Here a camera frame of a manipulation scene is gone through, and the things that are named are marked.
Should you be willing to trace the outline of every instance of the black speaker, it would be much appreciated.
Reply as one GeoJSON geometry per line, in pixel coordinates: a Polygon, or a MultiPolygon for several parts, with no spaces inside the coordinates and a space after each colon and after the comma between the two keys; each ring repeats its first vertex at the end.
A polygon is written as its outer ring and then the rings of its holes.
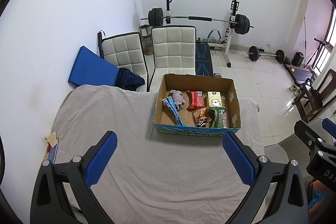
{"type": "Polygon", "coordinates": [[[299,67],[304,59],[304,55],[302,52],[297,52],[293,58],[292,65],[299,67]]]}

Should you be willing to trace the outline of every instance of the green snack package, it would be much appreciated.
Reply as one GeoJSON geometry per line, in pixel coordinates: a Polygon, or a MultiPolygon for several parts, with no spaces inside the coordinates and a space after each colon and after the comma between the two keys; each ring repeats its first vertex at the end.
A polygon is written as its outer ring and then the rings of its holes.
{"type": "Polygon", "coordinates": [[[227,127],[226,107],[209,107],[209,109],[215,115],[211,128],[226,128],[227,127]]]}

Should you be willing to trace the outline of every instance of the red object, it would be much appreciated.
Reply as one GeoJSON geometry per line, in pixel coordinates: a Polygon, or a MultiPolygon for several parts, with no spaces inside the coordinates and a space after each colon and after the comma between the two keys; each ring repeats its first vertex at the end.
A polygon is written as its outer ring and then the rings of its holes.
{"type": "Polygon", "coordinates": [[[51,145],[50,145],[50,143],[48,143],[48,147],[47,147],[47,153],[49,153],[49,152],[50,152],[50,148],[51,148],[51,145]]]}
{"type": "Polygon", "coordinates": [[[190,91],[188,90],[187,93],[191,99],[191,104],[187,107],[187,109],[194,110],[198,108],[204,107],[203,98],[202,98],[202,91],[190,91]]]}

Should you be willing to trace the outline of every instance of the red snack package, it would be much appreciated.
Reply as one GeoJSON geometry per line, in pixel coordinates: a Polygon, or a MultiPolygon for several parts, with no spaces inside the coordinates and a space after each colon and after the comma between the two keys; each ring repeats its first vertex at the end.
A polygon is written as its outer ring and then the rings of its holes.
{"type": "Polygon", "coordinates": [[[198,108],[204,107],[203,98],[202,98],[202,91],[187,91],[190,99],[191,104],[187,107],[188,110],[194,110],[198,108]]]}

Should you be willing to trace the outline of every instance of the yellow tissue package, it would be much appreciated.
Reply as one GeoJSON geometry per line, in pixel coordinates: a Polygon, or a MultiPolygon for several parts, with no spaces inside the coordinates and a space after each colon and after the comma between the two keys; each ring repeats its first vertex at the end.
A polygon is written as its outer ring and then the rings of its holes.
{"type": "Polygon", "coordinates": [[[208,107],[222,106],[221,93],[217,91],[208,91],[207,96],[208,107]]]}

